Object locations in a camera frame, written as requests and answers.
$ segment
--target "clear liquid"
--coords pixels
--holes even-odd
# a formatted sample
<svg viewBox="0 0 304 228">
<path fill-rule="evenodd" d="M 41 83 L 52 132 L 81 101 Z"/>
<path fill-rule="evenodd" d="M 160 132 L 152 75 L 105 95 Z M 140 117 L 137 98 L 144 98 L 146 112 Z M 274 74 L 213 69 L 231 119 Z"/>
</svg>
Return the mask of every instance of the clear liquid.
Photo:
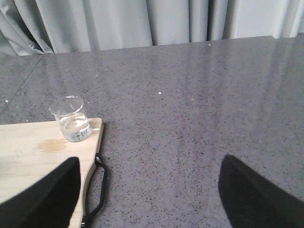
<svg viewBox="0 0 304 228">
<path fill-rule="evenodd" d="M 82 141 L 91 133 L 90 123 L 83 113 L 62 118 L 60 127 L 64 137 L 71 142 Z"/>
</svg>

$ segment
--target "gray curtain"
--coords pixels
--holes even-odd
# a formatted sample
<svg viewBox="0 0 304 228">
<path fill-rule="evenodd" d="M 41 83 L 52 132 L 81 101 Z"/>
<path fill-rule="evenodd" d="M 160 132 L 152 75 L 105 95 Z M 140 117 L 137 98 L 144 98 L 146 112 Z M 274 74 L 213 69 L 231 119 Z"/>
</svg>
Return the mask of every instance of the gray curtain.
<svg viewBox="0 0 304 228">
<path fill-rule="evenodd" d="M 295 37 L 303 14 L 304 0 L 0 0 L 0 53 Z"/>
</svg>

